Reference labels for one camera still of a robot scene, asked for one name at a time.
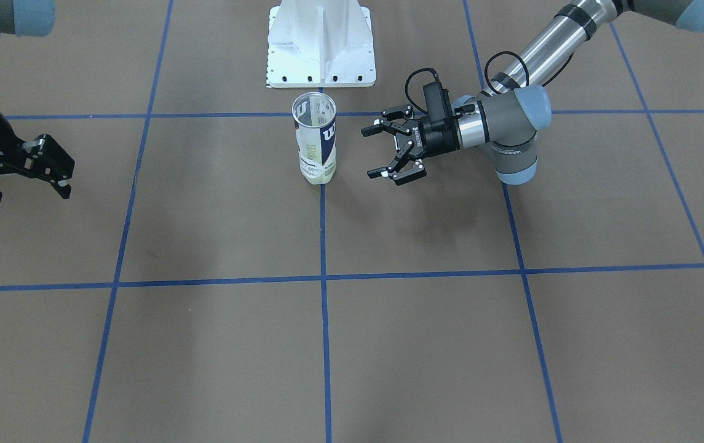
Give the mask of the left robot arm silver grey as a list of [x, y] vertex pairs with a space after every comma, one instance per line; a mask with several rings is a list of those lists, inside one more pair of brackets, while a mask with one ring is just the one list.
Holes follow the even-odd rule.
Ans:
[[624, 12], [635, 12], [675, 28], [704, 33], [704, 1], [572, 1], [513, 61], [487, 76], [476, 96], [451, 100], [434, 68], [423, 86], [425, 106], [407, 104], [383, 110], [364, 137], [388, 132], [396, 154], [368, 177], [404, 185], [425, 177], [425, 160], [467, 148], [483, 148], [498, 179], [507, 185], [531, 180], [538, 165], [536, 134], [552, 121], [546, 86], [562, 72], [576, 50]]

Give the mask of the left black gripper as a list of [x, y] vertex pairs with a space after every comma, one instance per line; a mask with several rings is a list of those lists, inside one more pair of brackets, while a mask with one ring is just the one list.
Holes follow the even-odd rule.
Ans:
[[384, 109], [381, 117], [361, 129], [363, 137], [388, 132], [394, 135], [397, 154], [389, 165], [368, 171], [368, 178], [388, 178], [395, 185], [405, 185], [427, 176], [423, 160], [462, 149], [459, 124], [448, 119], [439, 126], [432, 126], [428, 117], [410, 119], [414, 108], [400, 105]]

